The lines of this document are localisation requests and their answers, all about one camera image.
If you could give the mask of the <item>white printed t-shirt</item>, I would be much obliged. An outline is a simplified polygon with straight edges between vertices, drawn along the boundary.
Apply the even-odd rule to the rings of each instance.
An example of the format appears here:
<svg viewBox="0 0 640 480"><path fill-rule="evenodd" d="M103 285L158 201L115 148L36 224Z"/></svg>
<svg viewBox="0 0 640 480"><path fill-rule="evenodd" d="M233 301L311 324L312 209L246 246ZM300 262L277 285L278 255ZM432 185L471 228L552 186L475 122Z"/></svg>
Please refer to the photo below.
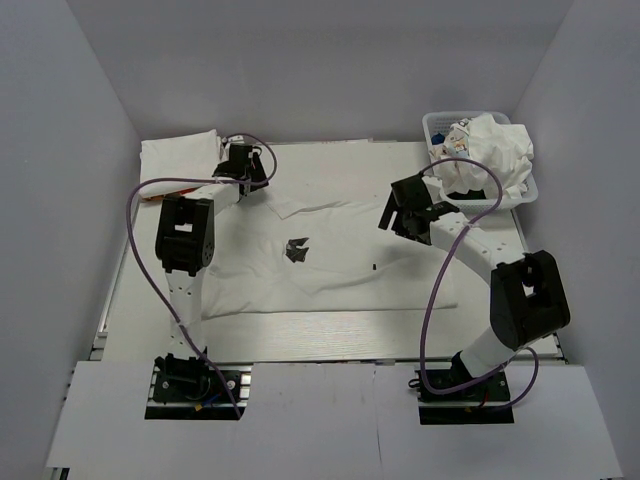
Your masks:
<svg viewBox="0 0 640 480"><path fill-rule="evenodd" d="M525 180L532 171L533 142L522 124L500 124L490 113L463 118L449 125L444 134L432 137L430 155L436 166L433 175L449 197L480 192L487 199L498 193L492 179L500 180L503 196L522 197Z"/></svg>

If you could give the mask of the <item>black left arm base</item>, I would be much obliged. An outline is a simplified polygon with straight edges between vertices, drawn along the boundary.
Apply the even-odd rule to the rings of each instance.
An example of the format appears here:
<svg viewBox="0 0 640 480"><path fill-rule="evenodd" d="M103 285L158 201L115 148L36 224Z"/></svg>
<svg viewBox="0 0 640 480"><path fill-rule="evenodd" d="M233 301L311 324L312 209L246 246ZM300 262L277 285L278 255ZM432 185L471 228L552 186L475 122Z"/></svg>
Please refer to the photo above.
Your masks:
<svg viewBox="0 0 640 480"><path fill-rule="evenodd" d="M251 368L223 368L217 374L196 357L171 354L154 360L145 408L147 420L232 420L246 408Z"/></svg>

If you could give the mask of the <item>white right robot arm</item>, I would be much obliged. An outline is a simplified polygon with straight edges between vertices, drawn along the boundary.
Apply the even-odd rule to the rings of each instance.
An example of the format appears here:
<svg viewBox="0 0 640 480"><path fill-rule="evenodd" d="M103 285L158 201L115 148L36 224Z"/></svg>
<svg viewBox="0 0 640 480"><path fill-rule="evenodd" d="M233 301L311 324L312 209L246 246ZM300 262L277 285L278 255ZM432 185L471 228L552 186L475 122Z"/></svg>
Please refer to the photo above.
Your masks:
<svg viewBox="0 0 640 480"><path fill-rule="evenodd" d="M392 183L379 227L444 251L445 266L457 259L489 287L489 326L454 355L450 382L436 386L427 369L420 370L430 394L477 397L517 353L569 324L555 258L545 250L529 253L500 242L453 204L434 202L422 174Z"/></svg>

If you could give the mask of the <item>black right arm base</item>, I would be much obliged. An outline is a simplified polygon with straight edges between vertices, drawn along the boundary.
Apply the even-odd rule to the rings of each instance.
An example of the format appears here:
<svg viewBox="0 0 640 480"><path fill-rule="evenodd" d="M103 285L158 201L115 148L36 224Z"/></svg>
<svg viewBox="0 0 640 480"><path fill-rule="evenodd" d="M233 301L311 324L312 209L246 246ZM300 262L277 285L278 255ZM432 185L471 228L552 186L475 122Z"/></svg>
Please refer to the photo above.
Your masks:
<svg viewBox="0 0 640 480"><path fill-rule="evenodd" d="M484 383L448 395L435 395L424 386L419 371L408 381L417 394L422 426L508 425L514 423L506 375L500 372Z"/></svg>

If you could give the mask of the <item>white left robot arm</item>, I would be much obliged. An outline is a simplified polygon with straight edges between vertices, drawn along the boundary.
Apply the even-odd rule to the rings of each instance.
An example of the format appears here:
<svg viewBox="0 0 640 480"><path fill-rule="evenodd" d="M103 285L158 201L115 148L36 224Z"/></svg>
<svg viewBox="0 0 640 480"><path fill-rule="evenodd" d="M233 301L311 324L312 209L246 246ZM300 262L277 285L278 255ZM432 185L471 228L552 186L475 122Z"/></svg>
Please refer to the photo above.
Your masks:
<svg viewBox="0 0 640 480"><path fill-rule="evenodd" d="M202 331L203 284L215 250L215 217L269 185L262 148L245 135L222 141L225 159L214 170L217 183L164 198L155 242L171 305L169 352L197 357L207 350Z"/></svg>

